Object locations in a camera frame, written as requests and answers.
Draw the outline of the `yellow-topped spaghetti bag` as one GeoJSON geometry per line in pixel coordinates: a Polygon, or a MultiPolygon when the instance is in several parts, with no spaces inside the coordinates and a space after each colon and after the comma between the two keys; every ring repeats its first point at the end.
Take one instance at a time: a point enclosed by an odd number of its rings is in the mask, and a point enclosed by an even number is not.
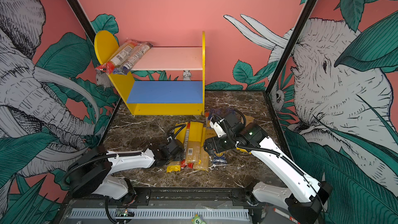
{"type": "Polygon", "coordinates": [[[175,127],[171,128],[167,132],[167,140],[173,141],[177,140],[177,147],[182,148],[177,151],[177,154],[174,156],[173,161],[171,161],[167,166],[167,172],[179,172],[181,168],[186,166],[185,164],[185,155],[186,155],[186,133],[189,128],[189,124],[179,123],[176,124],[175,127]]]}
{"type": "Polygon", "coordinates": [[[204,150],[206,127],[201,122],[190,122],[185,162],[192,164],[192,168],[209,171],[209,154],[204,150]]]}

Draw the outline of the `blue yellow-ended spaghetti bag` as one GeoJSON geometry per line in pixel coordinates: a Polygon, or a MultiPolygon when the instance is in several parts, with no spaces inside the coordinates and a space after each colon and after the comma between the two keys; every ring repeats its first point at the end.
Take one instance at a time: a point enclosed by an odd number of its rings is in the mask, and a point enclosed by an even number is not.
{"type": "Polygon", "coordinates": [[[134,65],[153,47],[151,43],[138,43],[132,51],[127,52],[127,56],[114,68],[113,74],[127,75],[134,65]]]}

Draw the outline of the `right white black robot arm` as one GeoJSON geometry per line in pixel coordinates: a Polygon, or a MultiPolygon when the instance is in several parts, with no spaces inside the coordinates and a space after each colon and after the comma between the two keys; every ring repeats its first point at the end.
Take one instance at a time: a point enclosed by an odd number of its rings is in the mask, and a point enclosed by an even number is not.
{"type": "Polygon", "coordinates": [[[212,155],[227,150],[242,150],[261,160],[286,185],[284,188],[254,183],[248,202],[270,203],[286,209],[300,224],[319,224],[324,207],[333,191],[326,181],[318,181],[302,170],[258,124],[247,123],[238,110],[223,116],[213,114],[209,120],[214,137],[204,142],[204,150],[212,155]]]}

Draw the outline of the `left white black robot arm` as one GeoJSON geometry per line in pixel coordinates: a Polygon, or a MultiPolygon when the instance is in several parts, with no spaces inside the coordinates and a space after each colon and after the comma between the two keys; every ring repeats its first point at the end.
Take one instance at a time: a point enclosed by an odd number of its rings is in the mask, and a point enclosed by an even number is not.
{"type": "Polygon", "coordinates": [[[69,188],[73,198],[90,194],[103,195],[105,213],[113,224],[127,224],[127,219],[117,219],[109,212],[109,201],[114,199],[124,206],[135,202],[137,194],[127,178],[116,178],[113,174],[131,169],[162,167],[172,161],[182,159],[183,143],[177,140],[178,134],[189,127],[188,123],[176,125],[166,134],[167,143],[161,146],[149,145],[143,150],[115,152],[99,146],[89,151],[71,166],[61,179],[61,184],[69,188]]]}

